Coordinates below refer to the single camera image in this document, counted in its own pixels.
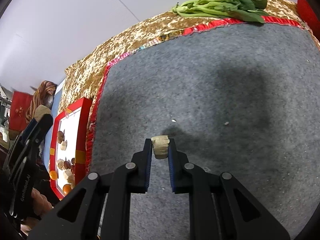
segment red gift bag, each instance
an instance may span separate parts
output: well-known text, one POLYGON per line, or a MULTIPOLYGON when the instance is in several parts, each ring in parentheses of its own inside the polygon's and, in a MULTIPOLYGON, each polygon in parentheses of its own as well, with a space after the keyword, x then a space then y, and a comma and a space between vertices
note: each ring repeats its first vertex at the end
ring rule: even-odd
POLYGON ((9 130, 23 131, 27 126, 26 112, 30 106, 33 96, 27 93, 15 91, 12 97, 9 130))

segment gray mat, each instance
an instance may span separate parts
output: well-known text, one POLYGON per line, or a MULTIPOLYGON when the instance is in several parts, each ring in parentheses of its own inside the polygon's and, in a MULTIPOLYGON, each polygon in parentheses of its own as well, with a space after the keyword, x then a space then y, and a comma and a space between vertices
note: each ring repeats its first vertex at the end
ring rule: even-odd
MULTIPOLYGON (((308 31, 276 24, 139 51, 109 72, 91 171, 112 172, 167 134, 189 161, 233 173, 294 237, 320 201, 319 60, 308 31)), ((149 191, 131 203, 130 239, 188 239, 188 196, 172 193, 167 160, 153 158, 149 191)))

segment silver rivet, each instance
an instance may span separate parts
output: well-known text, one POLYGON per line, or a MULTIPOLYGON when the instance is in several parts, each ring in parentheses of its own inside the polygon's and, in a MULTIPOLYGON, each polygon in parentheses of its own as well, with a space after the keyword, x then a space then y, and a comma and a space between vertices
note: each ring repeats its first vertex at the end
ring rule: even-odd
POLYGON ((224 179, 231 179, 232 175, 229 172, 224 172, 224 173, 222 173, 222 177, 224 179))
POLYGON ((91 172, 89 175, 88 175, 88 179, 90 180, 94 180, 98 177, 98 174, 95 173, 95 172, 91 172))
POLYGON ((186 163, 186 164, 184 165, 184 167, 185 167, 187 170, 192 170, 192 169, 195 167, 195 165, 194 165, 193 163, 186 163))
POLYGON ((127 163, 127 164, 125 165, 125 167, 126 167, 127 169, 131 170, 131 169, 134 169, 134 168, 136 167, 136 164, 135 164, 135 163, 127 163))

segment red cushion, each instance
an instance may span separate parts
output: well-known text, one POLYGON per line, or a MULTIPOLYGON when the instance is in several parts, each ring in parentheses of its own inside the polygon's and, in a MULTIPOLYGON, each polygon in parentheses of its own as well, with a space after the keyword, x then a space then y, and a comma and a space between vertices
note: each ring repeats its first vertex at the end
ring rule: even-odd
POLYGON ((320 21, 311 9, 307 0, 298 0, 297 12, 300 15, 301 19, 309 25, 309 27, 313 31, 314 36, 318 40, 320 40, 320 21))

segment blue fabric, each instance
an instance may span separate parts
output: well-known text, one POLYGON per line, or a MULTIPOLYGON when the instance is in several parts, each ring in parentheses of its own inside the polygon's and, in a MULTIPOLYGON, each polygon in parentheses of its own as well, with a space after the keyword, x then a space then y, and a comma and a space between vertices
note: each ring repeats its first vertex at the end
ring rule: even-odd
MULTIPOLYGON (((62 90, 60 90, 58 93, 54 95, 53 105, 51 109, 53 118, 56 118, 56 116, 58 115, 58 107, 59 107, 61 95, 62 95, 62 90)), ((45 136, 44 152, 42 155, 44 166, 46 167, 47 170, 49 170, 48 164, 50 160, 50 144, 51 144, 51 138, 52 138, 52 130, 53 130, 53 126, 50 128, 49 132, 45 136)))

